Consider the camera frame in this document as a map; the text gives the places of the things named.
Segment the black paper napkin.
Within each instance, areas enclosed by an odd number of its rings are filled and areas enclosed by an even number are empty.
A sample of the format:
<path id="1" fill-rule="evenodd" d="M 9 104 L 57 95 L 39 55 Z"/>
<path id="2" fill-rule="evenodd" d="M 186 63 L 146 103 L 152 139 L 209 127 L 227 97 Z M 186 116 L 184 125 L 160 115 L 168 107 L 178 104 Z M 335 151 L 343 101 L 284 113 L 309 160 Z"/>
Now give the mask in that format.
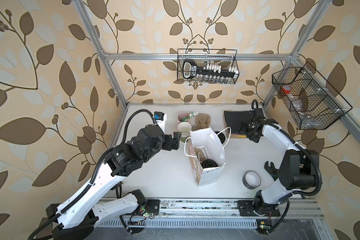
<path id="1" fill-rule="evenodd" d="M 231 134 L 234 138 L 246 138 L 246 134 L 240 130 L 248 127 L 254 110 L 250 111 L 224 111 L 225 127 L 231 128 Z"/>

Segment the pulp cup carrier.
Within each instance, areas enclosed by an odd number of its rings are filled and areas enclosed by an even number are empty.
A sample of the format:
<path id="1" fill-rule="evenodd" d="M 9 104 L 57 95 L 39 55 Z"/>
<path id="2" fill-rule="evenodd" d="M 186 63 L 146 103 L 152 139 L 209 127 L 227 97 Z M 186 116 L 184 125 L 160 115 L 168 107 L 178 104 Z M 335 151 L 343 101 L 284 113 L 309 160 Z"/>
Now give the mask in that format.
<path id="1" fill-rule="evenodd" d="M 204 152 L 201 149 L 194 148 L 194 152 L 195 152 L 195 155 L 198 158 L 200 164 L 202 164 L 207 159 L 206 155 L 204 154 Z"/>

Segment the white paper gift bag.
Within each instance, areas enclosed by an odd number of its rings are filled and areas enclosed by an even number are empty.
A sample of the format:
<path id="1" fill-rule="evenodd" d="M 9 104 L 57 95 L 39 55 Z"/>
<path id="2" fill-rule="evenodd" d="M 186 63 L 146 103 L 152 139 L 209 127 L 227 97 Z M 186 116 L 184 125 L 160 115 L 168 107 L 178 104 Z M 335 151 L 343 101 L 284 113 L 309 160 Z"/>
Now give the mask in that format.
<path id="1" fill-rule="evenodd" d="M 223 145 L 212 128 L 190 132 L 190 136 L 184 145 L 184 154 L 190 161 L 193 177 L 197 186 L 202 187 L 212 184 L 216 182 L 222 174 L 227 163 L 225 148 L 231 138 L 231 134 L 226 133 L 227 129 L 230 129 L 230 127 L 220 131 L 220 133 L 224 133 L 226 136 L 226 141 Z M 201 149 L 207 159 L 214 160 L 218 164 L 218 167 L 203 169 L 195 155 L 194 148 Z"/>

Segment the black cup lid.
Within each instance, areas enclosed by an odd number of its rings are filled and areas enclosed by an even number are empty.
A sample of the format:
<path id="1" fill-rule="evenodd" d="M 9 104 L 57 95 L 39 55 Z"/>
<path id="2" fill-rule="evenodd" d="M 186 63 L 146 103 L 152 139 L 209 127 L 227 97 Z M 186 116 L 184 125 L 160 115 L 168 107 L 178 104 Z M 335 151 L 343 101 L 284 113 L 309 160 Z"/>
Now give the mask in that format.
<path id="1" fill-rule="evenodd" d="M 217 164 L 214 160 L 212 160 L 212 159 L 206 159 L 206 160 L 204 160 L 204 161 L 201 163 L 201 165 L 202 165 L 202 168 L 203 168 L 203 169 L 216 168 L 216 167 L 218 167 L 218 164 Z"/>

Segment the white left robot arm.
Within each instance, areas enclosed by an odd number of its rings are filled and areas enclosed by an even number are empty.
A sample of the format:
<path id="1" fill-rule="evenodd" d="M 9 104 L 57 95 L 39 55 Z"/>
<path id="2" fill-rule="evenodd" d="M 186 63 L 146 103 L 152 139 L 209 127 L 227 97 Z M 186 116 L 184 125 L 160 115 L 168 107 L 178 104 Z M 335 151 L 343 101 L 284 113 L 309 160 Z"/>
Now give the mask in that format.
<path id="1" fill-rule="evenodd" d="M 147 113 L 153 123 L 140 129 L 138 134 L 126 140 L 129 124 L 139 113 Z M 106 204 L 99 200 L 112 188 L 119 185 L 133 171 L 140 169 L 161 150 L 178 150 L 180 133 L 164 133 L 166 115 L 141 109 L 128 118 L 120 145 L 106 150 L 98 160 L 91 178 L 75 194 L 61 204 L 52 204 L 47 209 L 48 220 L 34 230 L 30 240 L 35 240 L 52 223 L 57 226 L 46 240 L 84 240 L 101 223 L 116 216 L 139 215 L 144 211 L 147 199 L 140 190 Z"/>

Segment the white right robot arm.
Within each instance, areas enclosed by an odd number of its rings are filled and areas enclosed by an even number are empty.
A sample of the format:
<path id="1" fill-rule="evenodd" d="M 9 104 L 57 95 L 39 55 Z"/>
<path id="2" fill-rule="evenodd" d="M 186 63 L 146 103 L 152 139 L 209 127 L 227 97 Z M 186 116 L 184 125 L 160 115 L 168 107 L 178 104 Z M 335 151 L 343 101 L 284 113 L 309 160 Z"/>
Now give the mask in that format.
<path id="1" fill-rule="evenodd" d="M 245 111 L 237 131 L 254 143 L 265 137 L 284 154 L 278 169 L 272 162 L 265 163 L 264 168 L 274 178 L 274 183 L 256 193 L 250 205 L 256 214 L 263 215 L 268 209 L 287 202 L 293 195 L 312 197 L 320 192 L 322 174 L 319 154 L 300 145 L 274 119 L 266 119 L 262 109 Z"/>

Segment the stack of paper cups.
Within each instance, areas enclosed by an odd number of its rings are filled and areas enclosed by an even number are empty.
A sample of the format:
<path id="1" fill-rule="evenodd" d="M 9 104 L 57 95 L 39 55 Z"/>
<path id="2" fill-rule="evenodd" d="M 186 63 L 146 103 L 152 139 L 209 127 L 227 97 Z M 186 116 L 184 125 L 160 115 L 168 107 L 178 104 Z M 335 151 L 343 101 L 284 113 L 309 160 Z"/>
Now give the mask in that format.
<path id="1" fill-rule="evenodd" d="M 187 138 L 190 136 L 191 130 L 192 125 L 189 122 L 181 122 L 178 124 L 178 131 L 181 133 L 181 142 L 186 142 Z"/>

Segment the pink cup of sachets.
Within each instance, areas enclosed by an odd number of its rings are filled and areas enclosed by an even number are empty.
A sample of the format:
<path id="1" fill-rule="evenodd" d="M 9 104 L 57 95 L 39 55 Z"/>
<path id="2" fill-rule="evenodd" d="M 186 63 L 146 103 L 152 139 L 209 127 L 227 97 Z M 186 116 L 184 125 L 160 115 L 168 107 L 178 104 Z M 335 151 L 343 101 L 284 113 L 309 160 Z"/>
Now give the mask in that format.
<path id="1" fill-rule="evenodd" d="M 190 123 L 191 120 L 196 117 L 199 113 L 197 112 L 182 112 L 180 114 L 178 114 L 178 123 L 182 123 L 182 122 L 188 122 Z"/>

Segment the cardboard napkin box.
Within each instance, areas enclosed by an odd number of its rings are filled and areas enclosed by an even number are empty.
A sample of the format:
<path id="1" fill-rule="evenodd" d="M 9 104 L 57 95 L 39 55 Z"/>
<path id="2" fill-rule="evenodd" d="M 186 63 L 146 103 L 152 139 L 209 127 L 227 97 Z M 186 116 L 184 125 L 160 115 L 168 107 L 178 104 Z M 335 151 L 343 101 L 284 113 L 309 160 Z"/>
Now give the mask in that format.
<path id="1" fill-rule="evenodd" d="M 226 133 L 231 134 L 232 139 L 244 139 L 247 137 L 238 131 L 243 119 L 244 115 L 242 112 L 224 112 L 225 128 L 230 127 L 230 129 L 226 130 Z"/>

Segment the stack of black cup lids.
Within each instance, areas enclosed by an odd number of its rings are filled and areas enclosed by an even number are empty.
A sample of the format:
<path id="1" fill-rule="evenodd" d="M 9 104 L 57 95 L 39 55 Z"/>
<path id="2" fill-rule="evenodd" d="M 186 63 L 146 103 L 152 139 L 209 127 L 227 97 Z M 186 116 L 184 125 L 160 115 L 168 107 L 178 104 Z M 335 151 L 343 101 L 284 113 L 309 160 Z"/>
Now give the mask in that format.
<path id="1" fill-rule="evenodd" d="M 216 135 L 218 136 L 221 144 L 223 145 L 223 144 L 225 143 L 225 141 L 226 141 L 226 136 L 225 136 L 225 134 L 224 134 L 224 133 L 220 133 L 220 132 L 218 132 L 218 131 L 215 131 L 215 133 L 216 133 Z"/>

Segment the black adjustable wrench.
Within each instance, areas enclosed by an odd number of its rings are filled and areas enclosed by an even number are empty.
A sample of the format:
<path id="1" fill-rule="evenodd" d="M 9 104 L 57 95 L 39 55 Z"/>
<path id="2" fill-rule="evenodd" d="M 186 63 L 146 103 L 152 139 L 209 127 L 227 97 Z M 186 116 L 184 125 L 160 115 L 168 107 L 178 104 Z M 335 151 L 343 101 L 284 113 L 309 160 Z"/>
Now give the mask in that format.
<path id="1" fill-rule="evenodd" d="M 279 170 L 275 167 L 273 162 L 265 162 L 264 168 L 270 174 L 274 181 L 278 179 Z"/>

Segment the grey tape roll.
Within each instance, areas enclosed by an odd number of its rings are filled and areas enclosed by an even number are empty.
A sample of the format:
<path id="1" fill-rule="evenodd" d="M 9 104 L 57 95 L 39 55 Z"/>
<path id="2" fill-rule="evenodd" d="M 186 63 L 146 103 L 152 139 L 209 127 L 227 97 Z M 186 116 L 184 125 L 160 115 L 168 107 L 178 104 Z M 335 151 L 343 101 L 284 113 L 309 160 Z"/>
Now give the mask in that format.
<path id="1" fill-rule="evenodd" d="M 249 190 L 254 190 L 258 188 L 262 183 L 260 176 L 254 171 L 245 172 L 242 178 L 242 182 L 244 186 Z"/>

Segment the plastic bottle red cap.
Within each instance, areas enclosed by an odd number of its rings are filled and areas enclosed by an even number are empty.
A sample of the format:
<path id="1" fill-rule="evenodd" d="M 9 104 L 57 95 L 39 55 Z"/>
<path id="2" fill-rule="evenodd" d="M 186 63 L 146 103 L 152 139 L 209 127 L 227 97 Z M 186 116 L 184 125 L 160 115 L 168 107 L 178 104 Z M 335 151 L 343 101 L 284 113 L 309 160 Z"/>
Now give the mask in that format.
<path id="1" fill-rule="evenodd" d="M 283 85 L 281 87 L 280 96 L 286 97 L 286 99 L 289 100 L 290 104 L 294 106 L 298 106 L 301 104 L 301 100 L 292 94 L 292 88 L 288 85 Z"/>

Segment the black socket set rack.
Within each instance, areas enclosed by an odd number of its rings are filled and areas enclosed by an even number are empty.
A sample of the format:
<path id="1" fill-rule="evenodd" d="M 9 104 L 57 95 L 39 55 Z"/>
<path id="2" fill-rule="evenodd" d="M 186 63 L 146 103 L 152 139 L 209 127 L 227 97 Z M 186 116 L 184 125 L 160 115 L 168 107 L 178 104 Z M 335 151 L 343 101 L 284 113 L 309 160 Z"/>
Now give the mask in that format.
<path id="1" fill-rule="evenodd" d="M 199 67 L 194 60 L 186 59 L 180 69 L 185 79 L 193 79 L 201 77 L 220 77 L 220 78 L 232 78 L 235 79 L 239 76 L 239 70 L 235 67 L 229 67 L 228 70 L 224 70 L 220 65 L 205 64 Z"/>

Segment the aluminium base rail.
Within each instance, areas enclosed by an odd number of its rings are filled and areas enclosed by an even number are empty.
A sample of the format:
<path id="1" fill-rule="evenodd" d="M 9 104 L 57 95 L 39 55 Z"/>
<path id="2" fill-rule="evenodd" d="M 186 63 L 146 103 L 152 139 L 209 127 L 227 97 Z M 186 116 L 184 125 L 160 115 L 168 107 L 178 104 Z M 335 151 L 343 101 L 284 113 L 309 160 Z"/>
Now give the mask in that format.
<path id="1" fill-rule="evenodd" d="M 190 229 L 255 229 L 260 222 L 276 223 L 287 204 L 274 207 L 265 214 L 255 214 L 247 205 L 249 199 L 195 199 L 161 198 L 148 207 L 148 217 L 132 217 L 136 223 L 129 224 L 130 216 L 123 219 L 131 228 L 190 228 Z M 323 220 L 324 214 L 315 200 L 290 199 L 290 207 L 284 220 Z M 119 217 L 102 220 L 97 228 L 123 228 Z"/>

